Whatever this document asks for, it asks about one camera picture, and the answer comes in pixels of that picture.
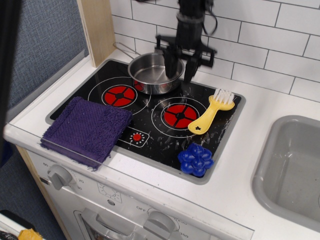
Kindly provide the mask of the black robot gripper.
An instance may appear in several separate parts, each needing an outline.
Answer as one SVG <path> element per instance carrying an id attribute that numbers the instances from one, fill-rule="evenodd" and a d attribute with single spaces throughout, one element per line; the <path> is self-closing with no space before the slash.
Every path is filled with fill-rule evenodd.
<path id="1" fill-rule="evenodd" d="M 205 31 L 205 14 L 187 16 L 177 14 L 175 36 L 157 35 L 156 49 L 163 51 L 165 75 L 178 78 L 182 73 L 181 59 L 187 60 L 184 82 L 190 83 L 201 65 L 212 67 L 216 50 L 202 43 L 202 32 Z"/>

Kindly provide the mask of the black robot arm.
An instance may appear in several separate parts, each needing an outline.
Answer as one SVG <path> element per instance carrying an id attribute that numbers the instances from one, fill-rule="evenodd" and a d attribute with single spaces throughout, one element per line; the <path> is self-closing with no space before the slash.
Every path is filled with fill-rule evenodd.
<path id="1" fill-rule="evenodd" d="M 175 36 L 156 36 L 156 49 L 164 56 L 165 74 L 172 77 L 179 60 L 186 60 L 184 82 L 189 83 L 201 65 L 212 67 L 217 51 L 202 42 L 202 33 L 207 34 L 205 15 L 214 19 L 212 0 L 179 0 L 177 30 Z"/>

